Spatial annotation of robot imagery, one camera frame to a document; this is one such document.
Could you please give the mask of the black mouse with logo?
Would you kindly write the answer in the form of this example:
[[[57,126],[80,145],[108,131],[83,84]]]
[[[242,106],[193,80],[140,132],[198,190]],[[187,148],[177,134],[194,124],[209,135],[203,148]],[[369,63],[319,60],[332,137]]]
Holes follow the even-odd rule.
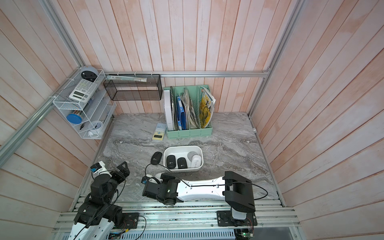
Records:
[[[174,155],[168,155],[166,159],[168,169],[175,169],[177,165],[176,157]]]

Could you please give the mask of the black mouse wide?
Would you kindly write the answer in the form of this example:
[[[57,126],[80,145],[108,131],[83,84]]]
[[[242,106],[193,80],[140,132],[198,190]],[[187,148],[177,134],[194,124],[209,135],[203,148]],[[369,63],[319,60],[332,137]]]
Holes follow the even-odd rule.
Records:
[[[183,157],[177,159],[177,165],[179,170],[188,168],[187,160]]]

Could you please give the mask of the black mouse plain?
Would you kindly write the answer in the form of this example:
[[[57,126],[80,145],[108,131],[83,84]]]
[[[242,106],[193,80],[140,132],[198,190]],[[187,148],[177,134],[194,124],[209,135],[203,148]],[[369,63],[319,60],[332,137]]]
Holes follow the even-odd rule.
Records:
[[[160,161],[162,160],[163,153],[162,152],[155,152],[151,157],[151,164],[152,165],[158,165]]]

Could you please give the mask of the white storage box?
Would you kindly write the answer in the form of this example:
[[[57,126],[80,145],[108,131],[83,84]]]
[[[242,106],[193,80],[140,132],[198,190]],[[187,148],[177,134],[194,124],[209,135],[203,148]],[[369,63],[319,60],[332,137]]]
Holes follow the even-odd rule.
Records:
[[[198,146],[169,147],[164,151],[163,165],[174,173],[199,171],[204,165],[202,149]]]

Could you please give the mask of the white mouse slim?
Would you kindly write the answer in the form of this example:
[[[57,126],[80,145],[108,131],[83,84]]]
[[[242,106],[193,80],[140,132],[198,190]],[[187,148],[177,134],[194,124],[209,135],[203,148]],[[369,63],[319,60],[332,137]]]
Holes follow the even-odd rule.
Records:
[[[202,157],[200,155],[193,155],[191,160],[191,168],[199,168],[202,164]]]

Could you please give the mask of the white mouse wide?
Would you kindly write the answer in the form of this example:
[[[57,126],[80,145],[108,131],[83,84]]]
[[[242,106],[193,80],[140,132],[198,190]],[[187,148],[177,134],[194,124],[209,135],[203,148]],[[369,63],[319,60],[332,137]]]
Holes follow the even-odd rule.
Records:
[[[155,175],[155,178],[156,178],[160,183],[163,182],[163,178],[162,178],[162,175],[163,175],[163,174],[164,174],[164,173],[158,173],[158,174]]]

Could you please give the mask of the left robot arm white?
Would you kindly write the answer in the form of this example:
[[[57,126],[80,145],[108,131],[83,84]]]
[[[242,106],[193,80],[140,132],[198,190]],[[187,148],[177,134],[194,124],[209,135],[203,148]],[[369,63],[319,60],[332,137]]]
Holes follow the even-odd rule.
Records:
[[[90,169],[94,178],[91,192],[74,218],[70,240],[105,240],[124,221],[122,207],[115,204],[113,197],[120,193],[118,185],[130,175],[128,164],[124,162],[115,171],[109,171],[100,161]]]

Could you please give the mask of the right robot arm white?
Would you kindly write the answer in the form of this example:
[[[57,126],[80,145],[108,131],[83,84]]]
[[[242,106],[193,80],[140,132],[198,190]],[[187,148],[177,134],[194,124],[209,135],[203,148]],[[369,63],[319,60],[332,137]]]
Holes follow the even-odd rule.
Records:
[[[248,214],[256,211],[255,201],[269,194],[265,188],[232,171],[226,171],[223,177],[205,181],[182,180],[166,173],[145,175],[142,184],[142,196],[166,206],[200,200],[224,201],[231,207],[230,219],[233,221],[247,219]]]

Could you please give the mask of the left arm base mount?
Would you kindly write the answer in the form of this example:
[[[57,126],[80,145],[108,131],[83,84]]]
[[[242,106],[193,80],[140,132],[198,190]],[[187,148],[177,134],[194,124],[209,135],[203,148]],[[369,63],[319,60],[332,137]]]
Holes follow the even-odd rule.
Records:
[[[136,229],[139,213],[119,213],[116,217],[115,229]]]

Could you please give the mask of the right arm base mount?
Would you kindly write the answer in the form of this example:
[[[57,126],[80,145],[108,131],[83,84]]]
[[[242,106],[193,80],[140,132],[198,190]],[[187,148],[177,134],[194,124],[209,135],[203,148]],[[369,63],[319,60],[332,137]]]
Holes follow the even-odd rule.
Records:
[[[217,211],[219,227],[255,227],[258,225],[255,213],[247,213],[244,219],[235,219],[230,211]]]

